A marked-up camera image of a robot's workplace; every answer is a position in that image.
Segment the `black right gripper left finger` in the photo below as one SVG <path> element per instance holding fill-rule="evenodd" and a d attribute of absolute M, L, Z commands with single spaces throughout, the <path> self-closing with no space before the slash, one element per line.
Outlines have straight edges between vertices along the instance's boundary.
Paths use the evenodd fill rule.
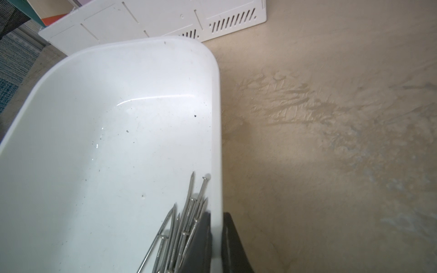
<path fill-rule="evenodd" d="M 180 273 L 210 273 L 212 259 L 211 214 L 204 212 L 184 256 Z"/>

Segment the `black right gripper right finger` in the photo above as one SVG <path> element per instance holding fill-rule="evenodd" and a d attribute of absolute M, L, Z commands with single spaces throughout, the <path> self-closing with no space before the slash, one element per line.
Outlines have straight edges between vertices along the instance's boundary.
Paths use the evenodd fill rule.
<path fill-rule="evenodd" d="M 224 273 L 254 273 L 230 213 L 223 214 L 221 258 Z"/>

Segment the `steel nail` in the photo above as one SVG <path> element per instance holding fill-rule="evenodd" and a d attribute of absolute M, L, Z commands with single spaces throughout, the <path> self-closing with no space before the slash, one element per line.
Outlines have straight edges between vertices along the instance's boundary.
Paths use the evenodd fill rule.
<path fill-rule="evenodd" d="M 154 239 L 153 239 L 153 241 L 152 241 L 148 251 L 146 252 L 146 255 L 144 256 L 144 258 L 143 258 L 143 260 L 142 260 L 142 262 L 141 262 L 141 264 L 140 264 L 140 266 L 139 266 L 139 268 L 137 270 L 137 273 L 141 273 L 143 271 L 143 269 L 145 268 L 146 263 L 147 263 L 147 261 L 148 261 L 148 259 L 150 257 L 151 252 L 154 250 L 155 245 L 158 242 L 158 239 L 163 235 L 163 231 L 164 231 L 164 229 L 165 229 L 169 219 L 175 213 L 175 210 L 176 210 L 176 205 L 174 205 L 173 208 L 169 210 L 169 212 L 168 212 L 167 216 L 165 217 L 165 219 L 163 220 L 163 222 L 162 222 L 162 224 L 161 224 L 161 226 L 160 226 L 156 236 L 154 237 Z"/>
<path fill-rule="evenodd" d="M 185 205 L 174 229 L 174 241 L 170 247 L 170 260 L 167 263 L 166 273 L 177 273 L 182 262 L 184 249 L 190 235 L 188 223 L 195 203 L 192 198 L 194 181 L 195 172 L 191 174 Z"/>
<path fill-rule="evenodd" d="M 205 212 L 206 207 L 207 207 L 208 198 L 205 198 L 204 194 L 205 194 L 208 182 L 209 182 L 209 177 L 203 177 L 203 183 L 201 185 L 201 189 L 200 189 L 199 193 L 196 195 L 192 195 L 192 198 L 195 201 L 195 203 L 193 205 L 191 217 L 190 217 L 189 223 L 188 223 L 188 227 L 189 227 L 188 231 L 190 232 L 190 235 L 188 237 L 188 240 L 187 240 L 187 243 L 186 243 L 186 246 L 184 249 L 182 262 L 183 262 L 185 254 L 187 252 L 188 246 L 193 239 L 193 235 L 194 235 L 194 232 L 196 230 L 196 226 L 197 226 L 198 222 L 200 221 L 201 215 Z"/>

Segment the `white plastic storage box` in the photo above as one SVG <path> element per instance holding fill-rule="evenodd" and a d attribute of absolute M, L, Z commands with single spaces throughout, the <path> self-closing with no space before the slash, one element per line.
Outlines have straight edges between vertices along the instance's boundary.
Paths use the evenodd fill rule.
<path fill-rule="evenodd" d="M 1 142 L 3 273 L 135 273 L 203 176 L 222 272 L 219 66 L 181 36 L 95 46 L 50 69 Z"/>

